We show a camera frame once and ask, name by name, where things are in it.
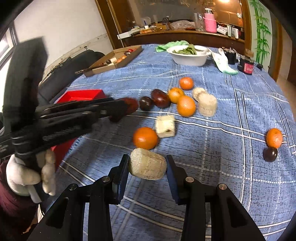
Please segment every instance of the white bowl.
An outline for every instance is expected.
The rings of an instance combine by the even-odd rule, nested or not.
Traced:
[[[201,51],[201,53],[196,55],[187,55],[187,54],[178,54],[173,53],[173,51],[179,51],[182,49],[186,49],[188,45],[179,45],[179,46],[173,46],[167,49],[167,52],[170,53],[173,57],[173,60],[176,62],[176,64],[184,64],[184,65],[190,65],[190,66],[203,66],[205,62],[207,61],[207,57],[211,55],[211,51],[200,45],[194,45],[194,48],[196,50]]]

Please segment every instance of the white glove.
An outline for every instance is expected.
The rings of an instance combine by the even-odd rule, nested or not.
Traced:
[[[51,150],[36,154],[37,163],[41,170],[41,176],[36,171],[21,164],[23,161],[11,155],[7,167],[7,183],[11,190],[20,196],[30,196],[27,185],[34,185],[42,181],[45,193],[55,195],[55,155]]]

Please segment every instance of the screw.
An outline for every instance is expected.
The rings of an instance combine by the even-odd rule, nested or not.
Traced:
[[[102,181],[103,181],[104,183],[107,183],[107,182],[110,181],[110,177],[109,177],[109,176],[103,176],[103,177],[102,177]]]
[[[192,183],[192,182],[194,182],[194,178],[193,178],[193,177],[186,177],[185,180],[186,180],[186,182],[188,182],[188,183]]]
[[[69,190],[73,191],[77,188],[77,184],[73,183],[68,186]]]
[[[219,185],[219,188],[221,189],[221,190],[226,190],[227,189],[227,186],[225,185],[225,184],[220,184]]]

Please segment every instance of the red box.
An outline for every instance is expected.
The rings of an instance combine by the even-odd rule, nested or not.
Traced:
[[[106,98],[102,90],[68,91],[62,95],[62,97],[58,100],[57,103],[74,101],[74,100],[93,100],[93,99],[102,99],[102,98]],[[63,158],[65,157],[69,148],[72,146],[75,140],[76,138],[70,141],[67,141],[63,144],[53,146],[51,148],[56,156],[56,170],[58,169]]]

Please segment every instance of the orange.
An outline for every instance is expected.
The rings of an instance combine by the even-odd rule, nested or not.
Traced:
[[[267,132],[266,142],[269,147],[279,148],[283,142],[283,135],[277,128],[272,128]]]
[[[171,102],[177,104],[178,100],[181,96],[184,95],[184,91],[180,88],[173,87],[168,92],[168,97],[170,98]]]
[[[189,96],[181,96],[177,104],[177,111],[182,116],[191,116],[196,110],[194,99]]]
[[[150,127],[141,127],[133,135],[133,143],[138,148],[150,150],[157,145],[158,136]]]
[[[194,86],[193,80],[190,77],[181,78],[179,80],[179,84],[180,84],[181,89],[183,89],[183,90],[190,90]]]

